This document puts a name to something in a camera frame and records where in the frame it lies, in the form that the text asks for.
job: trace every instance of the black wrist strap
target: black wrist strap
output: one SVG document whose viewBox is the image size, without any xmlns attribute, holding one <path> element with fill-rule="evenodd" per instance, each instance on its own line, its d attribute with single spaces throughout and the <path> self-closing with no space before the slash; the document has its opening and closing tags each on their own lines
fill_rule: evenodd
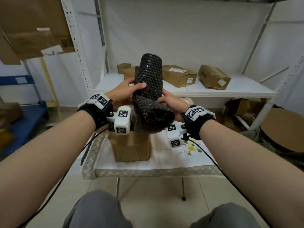
<svg viewBox="0 0 304 228">
<path fill-rule="evenodd" d="M 195 140 L 201 140 L 199 137 L 199 132 L 203 124 L 208 120 L 215 120 L 214 116 L 211 114 L 199 116 L 195 121 L 189 120 L 189 118 L 184 113 L 182 113 L 181 116 L 185 119 L 187 133 L 190 134 L 189 137 L 194 138 Z"/>
<path fill-rule="evenodd" d="M 96 105 L 88 103 L 85 103 L 84 105 L 79 107 L 77 111 L 80 110 L 84 110 L 89 115 L 91 115 L 95 122 L 95 130 L 98 130 L 100 127 L 108 123 L 106 117 L 109 115 L 110 112 L 113 112 L 112 100 L 110 100 L 102 110 L 99 109 Z"/>
</svg>

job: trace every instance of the black cable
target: black cable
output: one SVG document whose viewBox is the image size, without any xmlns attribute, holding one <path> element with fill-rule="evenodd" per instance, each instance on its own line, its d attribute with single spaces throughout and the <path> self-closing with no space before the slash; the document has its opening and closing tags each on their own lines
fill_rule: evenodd
<svg viewBox="0 0 304 228">
<path fill-rule="evenodd" d="M 260 210 L 253 204 L 253 202 L 247 198 L 242 192 L 241 190 L 230 180 L 230 178 L 228 178 L 228 176 L 222 171 L 222 169 L 218 166 L 218 164 L 216 164 L 216 162 L 213 160 L 213 158 L 211 158 L 209 156 L 209 154 L 207 154 L 207 152 L 200 147 L 200 145 L 198 145 L 196 142 L 190 140 L 189 138 L 182 138 L 182 140 L 184 141 L 191 141 L 194 144 L 196 144 L 207 156 L 208 158 L 210 158 L 210 160 L 215 164 L 215 166 L 221 171 L 221 173 L 224 175 L 224 177 L 234 186 L 234 188 L 237 189 L 237 191 L 252 205 L 252 207 L 258 212 L 258 214 L 262 217 L 262 219 L 267 223 L 267 225 L 272 228 L 272 225 L 270 224 L 270 222 L 263 216 L 263 214 L 260 212 Z"/>
<path fill-rule="evenodd" d="M 105 130 L 107 130 L 108 128 L 102 130 L 101 132 L 99 132 L 98 134 L 96 134 L 81 150 L 81 152 L 102 132 L 104 132 Z M 51 195 L 49 196 L 49 198 L 47 199 L 47 201 L 43 204 L 42 207 L 40 207 L 40 209 L 34 213 L 29 219 L 27 219 L 25 222 L 23 222 L 21 225 L 17 226 L 17 228 L 22 228 L 25 225 L 27 225 L 33 218 L 35 218 L 43 209 L 44 207 L 49 203 L 49 201 L 52 199 L 53 195 L 56 193 L 56 190 L 59 188 L 60 184 L 62 183 L 62 181 L 64 180 L 66 174 L 69 172 L 70 168 L 67 170 L 67 172 L 63 175 L 63 177 L 61 178 L 61 180 L 59 181 L 59 183 L 57 184 L 56 188 L 54 189 L 54 191 L 51 193 Z"/>
</svg>

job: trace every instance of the white shelf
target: white shelf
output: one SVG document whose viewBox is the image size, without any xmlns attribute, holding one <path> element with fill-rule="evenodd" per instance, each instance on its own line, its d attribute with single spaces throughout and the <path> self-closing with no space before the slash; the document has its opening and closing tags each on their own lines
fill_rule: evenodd
<svg viewBox="0 0 304 228">
<path fill-rule="evenodd" d="M 228 98 L 272 98 L 275 92 L 256 81 L 241 74 L 228 74 L 231 81 L 225 90 L 206 88 L 196 79 L 196 83 L 187 87 L 177 88 L 163 81 L 163 87 L 179 97 L 228 97 Z M 123 81 L 123 75 L 110 72 L 96 86 L 95 91 L 107 92 Z"/>
</svg>

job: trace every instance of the metal shelving unit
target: metal shelving unit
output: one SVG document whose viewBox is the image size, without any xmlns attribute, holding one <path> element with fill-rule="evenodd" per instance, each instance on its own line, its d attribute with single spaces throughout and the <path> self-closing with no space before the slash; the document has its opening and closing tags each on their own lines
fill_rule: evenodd
<svg viewBox="0 0 304 228">
<path fill-rule="evenodd" d="M 283 0 L 246 0 L 246 2 L 278 2 Z M 114 72 L 112 70 L 108 70 L 108 57 L 106 55 L 106 44 L 104 41 L 104 31 L 103 31 L 103 20 L 102 20 L 102 12 L 100 8 L 99 0 L 95 0 L 96 6 L 96 12 L 97 14 L 91 14 L 91 13 L 85 13 L 85 12 L 79 12 L 74 11 L 73 5 L 71 0 L 61 0 L 62 6 L 64 9 L 64 13 L 67 19 L 67 23 L 69 25 L 70 33 L 73 39 L 75 52 L 79 56 L 79 63 L 81 65 L 82 73 L 83 73 L 83 80 L 85 82 L 85 86 L 88 92 L 88 95 L 90 96 L 92 92 L 106 92 L 111 90 L 112 88 L 116 87 L 121 81 L 123 81 L 123 75 L 118 74 L 117 72 Z M 218 97 L 218 98 L 271 98 L 267 102 L 267 104 L 264 106 L 260 114 L 257 116 L 254 123 L 249 127 L 248 125 L 245 127 L 249 130 L 256 129 L 260 122 L 264 119 L 268 111 L 273 106 L 276 98 L 279 96 L 279 93 L 283 91 L 283 89 L 287 86 L 289 81 L 293 78 L 293 76 L 299 75 L 299 70 L 303 67 L 303 57 L 299 58 L 299 61 L 296 61 L 294 64 L 291 64 L 289 68 L 286 68 L 283 70 L 284 77 L 281 80 L 280 84 L 277 86 L 275 91 L 268 89 L 267 87 L 263 86 L 261 83 L 265 81 L 265 79 L 261 80 L 260 83 L 256 82 L 246 76 L 244 76 L 244 73 L 246 71 L 246 68 L 251 60 L 251 57 L 263 35 L 263 32 L 268 24 L 303 24 L 302 21 L 280 21 L 280 22 L 272 22 L 269 21 L 271 14 L 275 8 L 276 3 L 272 3 L 272 5 L 269 8 L 269 11 L 267 15 L 265 16 L 265 20 L 263 23 L 263 26 L 260 30 L 260 33 L 256 39 L 256 42 L 252 48 L 252 51 L 250 52 L 248 56 L 248 60 L 243 68 L 242 74 L 237 73 L 229 73 L 229 76 L 232 77 L 232 80 L 230 81 L 230 84 L 228 85 L 226 90 L 214 90 L 214 89 L 208 89 L 203 86 L 203 84 L 200 82 L 200 80 L 196 80 L 196 83 L 194 85 L 188 86 L 188 87 L 182 87 L 182 88 L 176 88 L 173 85 L 163 82 L 164 88 L 166 88 L 168 91 L 172 92 L 173 94 L 176 94 L 177 96 L 181 97 Z M 101 69 L 101 80 L 100 83 L 96 86 L 96 88 L 93 88 L 92 81 L 90 78 L 81 35 L 78 31 L 77 23 L 75 20 L 75 14 L 82 14 L 82 15 L 88 15 L 92 17 L 98 18 L 98 25 L 101 32 L 101 41 L 105 53 L 105 59 L 104 61 L 101 61 L 102 63 L 102 69 Z M 103 67 L 107 67 L 107 72 L 104 72 Z M 270 78 L 276 76 L 278 73 L 272 74 L 268 76 L 266 79 L 269 80 Z"/>
</svg>

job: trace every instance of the table leg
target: table leg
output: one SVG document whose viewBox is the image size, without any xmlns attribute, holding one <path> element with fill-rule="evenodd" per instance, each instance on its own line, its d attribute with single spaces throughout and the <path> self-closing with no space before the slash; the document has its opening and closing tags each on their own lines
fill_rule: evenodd
<svg viewBox="0 0 304 228">
<path fill-rule="evenodd" d="M 117 178 L 117 184 L 116 184 L 116 198 L 118 199 L 119 195 L 119 183 L 120 183 L 120 177 Z"/>
<path fill-rule="evenodd" d="M 183 201 L 186 200 L 186 196 L 185 196 L 185 187 L 184 187 L 184 178 L 182 177 L 181 178 L 181 186 L 182 186 L 182 189 L 183 189 L 183 196 L 181 199 L 183 199 Z"/>
</svg>

